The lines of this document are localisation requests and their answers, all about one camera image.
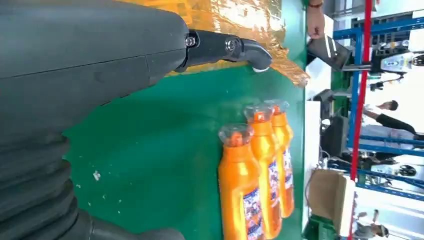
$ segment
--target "product label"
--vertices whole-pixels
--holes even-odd
[[[271,229],[276,230],[281,224],[281,209],[280,209],[280,198],[279,198],[279,172],[277,168],[277,161],[273,161],[268,166],[269,171],[269,186],[270,186],[270,200],[271,200]]]
[[[279,188],[279,174],[277,168],[277,162],[273,161],[269,166],[269,185],[271,187],[271,200],[276,200],[278,198],[278,188]]]
[[[243,196],[244,217],[246,220],[247,239],[263,240],[262,208],[259,188]]]
[[[285,189],[293,187],[293,169],[292,169],[292,156],[290,150],[287,149],[284,154],[284,171],[285,171]]]

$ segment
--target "white wall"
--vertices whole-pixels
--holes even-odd
[[[350,8],[351,6],[361,5],[363,2],[365,2],[365,0],[347,0],[346,5]],[[336,3],[336,8],[343,7],[343,5],[344,0],[339,0]],[[377,11],[372,12],[371,14],[372,18],[424,10],[424,0],[380,0],[380,4],[378,4],[376,8]],[[354,18],[364,19],[364,17],[364,13],[359,13],[347,17],[337,18],[336,20]]]

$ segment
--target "orange plastic bag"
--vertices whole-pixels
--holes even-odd
[[[305,86],[309,76],[287,57],[282,47],[286,36],[279,0],[121,0],[179,14],[191,29],[232,34],[252,39],[269,51],[271,67],[295,85]],[[245,63],[219,61],[189,67],[186,73],[240,66]]]

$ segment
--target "bolt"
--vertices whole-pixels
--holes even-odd
[[[234,40],[227,40],[225,42],[225,48],[227,49],[227,51],[233,51],[236,48],[236,43],[234,42]]]
[[[188,36],[185,39],[185,45],[187,47],[193,47],[196,44],[196,38],[192,37],[192,36]]]

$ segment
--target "orange bottle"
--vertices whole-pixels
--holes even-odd
[[[252,128],[230,124],[221,128],[223,154],[218,167],[225,240],[264,240],[260,166],[251,149]]]
[[[282,219],[279,195],[281,173],[278,171],[276,143],[271,124],[273,109],[268,104],[251,105],[246,107],[244,114],[253,128],[251,148],[260,165],[259,190],[263,230],[266,239],[274,239],[281,231]]]
[[[289,108],[289,103],[283,100],[268,100],[267,104],[274,107],[272,115],[272,129],[280,143],[281,151],[283,152],[282,160],[284,166],[284,184],[281,184],[282,195],[282,216],[288,218],[295,209],[294,185],[293,185],[293,169],[290,155],[290,142],[293,138],[293,130],[287,121],[286,111]]]

